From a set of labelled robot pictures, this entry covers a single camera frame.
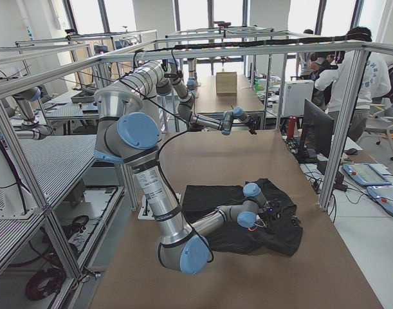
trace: white box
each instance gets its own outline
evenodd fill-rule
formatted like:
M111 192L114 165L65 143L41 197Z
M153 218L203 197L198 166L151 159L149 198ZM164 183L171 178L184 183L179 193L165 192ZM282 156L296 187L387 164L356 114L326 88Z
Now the white box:
M303 116L305 99L307 98L308 100L311 100L312 92L313 80L286 81L282 101L282 116Z

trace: gray chair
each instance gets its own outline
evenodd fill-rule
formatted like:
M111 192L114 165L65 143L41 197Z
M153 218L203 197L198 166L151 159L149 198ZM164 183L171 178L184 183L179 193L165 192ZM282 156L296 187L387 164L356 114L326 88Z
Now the gray chair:
M358 143L360 143L365 137L371 136L378 138L376 145L379 145L381 143L381 134L386 134L390 149L392 150L392 156L390 159L393 161L393 141L391 135L393 133L393 103L384 111L375 113L374 118L367 119L365 132L368 134L362 135L358 140Z

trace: red bottle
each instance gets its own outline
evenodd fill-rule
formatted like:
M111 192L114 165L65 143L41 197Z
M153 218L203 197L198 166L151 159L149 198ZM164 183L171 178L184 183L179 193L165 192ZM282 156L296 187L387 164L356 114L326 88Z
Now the red bottle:
M288 138L293 138L293 132L295 132L296 124L297 124L297 118L296 117L289 117Z

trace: white hoodie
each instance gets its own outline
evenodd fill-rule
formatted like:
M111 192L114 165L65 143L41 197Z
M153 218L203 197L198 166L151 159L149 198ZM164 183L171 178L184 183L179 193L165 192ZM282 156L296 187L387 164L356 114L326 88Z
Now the white hoodie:
M332 97L328 105L328 111L339 111L345 87L351 72L351 62L354 51L345 53L345 57L337 70L325 70L321 72L319 79L315 81L315 88L324 90L332 82ZM363 74L361 90L359 91L357 109L369 109L372 98L382 97L390 91L388 67L383 58L377 53L371 53Z

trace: brown box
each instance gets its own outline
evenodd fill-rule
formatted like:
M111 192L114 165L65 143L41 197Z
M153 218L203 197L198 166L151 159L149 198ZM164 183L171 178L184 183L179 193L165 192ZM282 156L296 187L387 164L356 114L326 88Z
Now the brown box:
M236 95L237 75L236 72L217 72L216 73L216 94L217 95Z

